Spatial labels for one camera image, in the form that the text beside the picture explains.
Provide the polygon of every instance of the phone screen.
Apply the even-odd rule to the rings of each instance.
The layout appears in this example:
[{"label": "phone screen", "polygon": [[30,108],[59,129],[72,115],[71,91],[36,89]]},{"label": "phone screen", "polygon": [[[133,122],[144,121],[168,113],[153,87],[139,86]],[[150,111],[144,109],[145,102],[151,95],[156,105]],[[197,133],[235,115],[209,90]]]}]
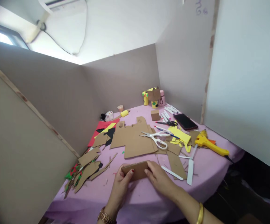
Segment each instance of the phone screen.
[{"label": "phone screen", "polygon": [[182,126],[184,130],[192,130],[192,129],[198,129],[198,126],[190,120],[186,115],[184,114],[175,114],[174,118],[177,120],[177,122]]}]

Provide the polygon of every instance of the writing on wall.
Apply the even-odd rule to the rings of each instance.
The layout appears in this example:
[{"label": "writing on wall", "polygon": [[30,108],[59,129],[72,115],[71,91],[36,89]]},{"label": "writing on wall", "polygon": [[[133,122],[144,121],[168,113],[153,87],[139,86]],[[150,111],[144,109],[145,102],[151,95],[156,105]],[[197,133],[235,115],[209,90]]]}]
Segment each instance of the writing on wall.
[{"label": "writing on wall", "polygon": [[199,16],[201,13],[203,13],[204,15],[207,15],[207,8],[204,7],[203,8],[203,5],[202,5],[202,0],[197,0],[195,5],[196,5],[196,15]]}]

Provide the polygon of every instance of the red paper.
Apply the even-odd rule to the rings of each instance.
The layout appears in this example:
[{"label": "red paper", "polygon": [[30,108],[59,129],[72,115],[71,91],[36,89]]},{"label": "red paper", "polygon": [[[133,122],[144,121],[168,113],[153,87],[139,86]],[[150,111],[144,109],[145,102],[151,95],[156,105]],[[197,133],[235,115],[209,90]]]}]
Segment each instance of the red paper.
[{"label": "red paper", "polygon": [[[104,122],[104,121],[99,121],[98,126],[96,127],[96,130],[98,129],[102,129],[102,128],[107,128],[110,124],[112,123],[118,123],[119,122],[119,118],[113,121],[108,121],[108,122]],[[89,144],[87,145],[87,147],[92,147],[92,145],[95,142],[95,137],[99,134],[99,132],[95,131],[94,134],[91,137],[91,140],[89,141]]]}]

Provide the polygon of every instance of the bangle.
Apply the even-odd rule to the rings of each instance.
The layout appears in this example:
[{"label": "bangle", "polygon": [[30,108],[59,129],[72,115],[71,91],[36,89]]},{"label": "bangle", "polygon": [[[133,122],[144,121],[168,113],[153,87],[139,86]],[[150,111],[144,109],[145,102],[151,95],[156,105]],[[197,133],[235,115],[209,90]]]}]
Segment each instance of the bangle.
[{"label": "bangle", "polygon": [[203,223],[203,213],[204,213],[203,204],[199,203],[199,215],[198,215],[198,219],[197,219],[196,224]]},{"label": "bangle", "polygon": [[101,219],[104,223],[106,224],[116,224],[116,220],[112,219],[109,215],[107,215],[104,212],[104,208],[102,208],[102,210],[100,211],[100,214],[98,216],[98,220]]}]

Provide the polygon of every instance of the pink bottle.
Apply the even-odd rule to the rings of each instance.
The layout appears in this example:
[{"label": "pink bottle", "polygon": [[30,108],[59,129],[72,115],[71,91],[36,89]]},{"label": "pink bottle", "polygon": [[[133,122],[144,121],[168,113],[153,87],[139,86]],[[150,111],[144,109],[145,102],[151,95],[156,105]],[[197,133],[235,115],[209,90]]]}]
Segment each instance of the pink bottle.
[{"label": "pink bottle", "polygon": [[159,106],[165,106],[165,95],[164,95],[164,90],[160,90],[161,98],[158,100],[158,105]]}]

